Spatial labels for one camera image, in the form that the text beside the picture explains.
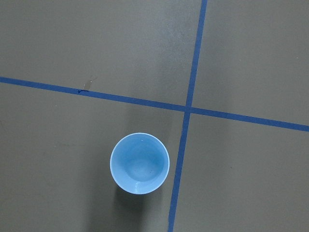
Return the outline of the light blue plastic cup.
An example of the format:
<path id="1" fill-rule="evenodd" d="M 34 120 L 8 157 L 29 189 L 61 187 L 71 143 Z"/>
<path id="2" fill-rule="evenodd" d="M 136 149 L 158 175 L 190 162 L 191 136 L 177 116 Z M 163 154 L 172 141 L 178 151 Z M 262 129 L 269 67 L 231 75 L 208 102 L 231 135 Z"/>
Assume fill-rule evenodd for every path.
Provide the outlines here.
<path id="1" fill-rule="evenodd" d="M 143 195 L 157 190 L 169 174 L 169 153 L 164 144 L 147 133 L 122 138 L 110 157 L 110 171 L 122 190 Z"/>

